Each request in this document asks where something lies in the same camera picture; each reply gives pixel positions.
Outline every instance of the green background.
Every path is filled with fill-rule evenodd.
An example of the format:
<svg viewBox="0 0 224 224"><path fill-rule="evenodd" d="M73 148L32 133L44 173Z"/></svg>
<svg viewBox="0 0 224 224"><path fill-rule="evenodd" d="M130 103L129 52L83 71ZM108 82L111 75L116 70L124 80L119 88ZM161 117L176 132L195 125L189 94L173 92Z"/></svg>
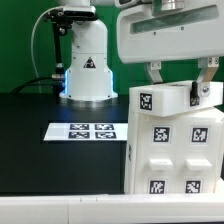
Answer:
<svg viewBox="0 0 224 224"><path fill-rule="evenodd" d="M35 78L30 56L32 28L38 17L47 9L57 6L54 0L7 0L2 3L0 31L0 92L11 92L15 87ZM100 19L109 32L108 66L114 72L114 90L128 94L129 87L150 83L143 64L124 65L117 54L116 18L119 10L115 7L97 7ZM62 38L65 67L70 64L71 34ZM51 23L41 22L35 36L35 60L40 76L54 73L54 45ZM214 80L223 81L223 58ZM164 62L161 74L164 81L196 79L200 70L196 60ZM24 92L37 92L29 87Z"/></svg>

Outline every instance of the black tabletop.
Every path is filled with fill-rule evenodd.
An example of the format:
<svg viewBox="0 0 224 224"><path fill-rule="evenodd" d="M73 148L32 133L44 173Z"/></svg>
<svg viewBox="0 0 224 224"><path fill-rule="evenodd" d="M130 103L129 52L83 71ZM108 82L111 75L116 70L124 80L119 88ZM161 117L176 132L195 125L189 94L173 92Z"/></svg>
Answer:
<svg viewBox="0 0 224 224"><path fill-rule="evenodd" d="M49 94L0 94L0 195L123 193L125 141L43 138L51 122L127 123L128 104L77 109Z"/></svg>

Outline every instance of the cable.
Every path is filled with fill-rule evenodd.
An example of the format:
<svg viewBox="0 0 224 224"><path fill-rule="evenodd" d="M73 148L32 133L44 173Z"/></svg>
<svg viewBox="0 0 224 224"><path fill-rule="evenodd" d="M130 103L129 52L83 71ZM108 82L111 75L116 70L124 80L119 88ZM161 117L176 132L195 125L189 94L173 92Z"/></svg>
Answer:
<svg viewBox="0 0 224 224"><path fill-rule="evenodd" d="M44 13L42 13L40 15L40 17L37 19L37 21L36 21L36 23L35 23L35 25L33 27L32 35L31 35L30 50L31 50L31 59L32 59L33 69L34 69L36 78L39 78L40 77L39 74L38 74L38 71L37 71L37 66L36 66L35 58L34 58L34 38L35 38L35 33L36 33L37 26L38 26L40 20L43 18L43 16L45 14L49 13L52 10L57 10L57 9L61 9L61 8L62 7L54 7L54 8L51 8L51 9L46 10Z"/></svg>
<svg viewBox="0 0 224 224"><path fill-rule="evenodd" d="M39 77L39 78L36 78L36 79L32 79L32 80L24 83L23 85L16 87L15 89L13 89L11 91L11 93L19 93L26 86L29 86L29 85L31 85L31 84L33 84L35 82L39 82L39 81L42 81L42 80L51 80L51 77L45 76L45 77Z"/></svg>

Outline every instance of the warning label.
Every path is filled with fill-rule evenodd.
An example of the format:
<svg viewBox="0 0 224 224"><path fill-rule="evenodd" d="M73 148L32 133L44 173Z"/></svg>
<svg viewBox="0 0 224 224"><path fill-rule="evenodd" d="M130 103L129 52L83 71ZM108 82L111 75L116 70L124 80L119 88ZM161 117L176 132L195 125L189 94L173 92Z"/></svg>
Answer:
<svg viewBox="0 0 224 224"><path fill-rule="evenodd" d="M96 68L93 59L91 57L89 57L88 61L84 65L84 68Z"/></svg>

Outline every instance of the black cable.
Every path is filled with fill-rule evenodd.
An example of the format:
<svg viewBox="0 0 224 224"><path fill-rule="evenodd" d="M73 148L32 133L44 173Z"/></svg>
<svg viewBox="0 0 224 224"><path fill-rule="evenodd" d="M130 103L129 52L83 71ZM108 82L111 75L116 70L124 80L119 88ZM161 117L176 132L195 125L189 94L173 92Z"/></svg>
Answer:
<svg viewBox="0 0 224 224"><path fill-rule="evenodd" d="M23 88L22 89L19 89L19 90L17 90L17 91L15 91L13 94L18 94L21 90L23 90L24 88L26 88L26 87L29 87L29 86L60 86L60 84L39 84L39 83L36 83L36 84L29 84L29 85L26 85L26 86L23 86Z"/></svg>
<svg viewBox="0 0 224 224"><path fill-rule="evenodd" d="M11 93L19 93L19 92L20 92L22 89L24 89L26 86L28 86L28 85L30 85L30 84L33 84L33 83L35 83L35 82L42 81L42 80L51 80L51 77L49 77L49 76L43 76L43 77L39 77L39 78L32 79L32 80L30 80L30 81L24 83L23 85L16 87L15 89L13 89L13 90L11 91Z"/></svg>

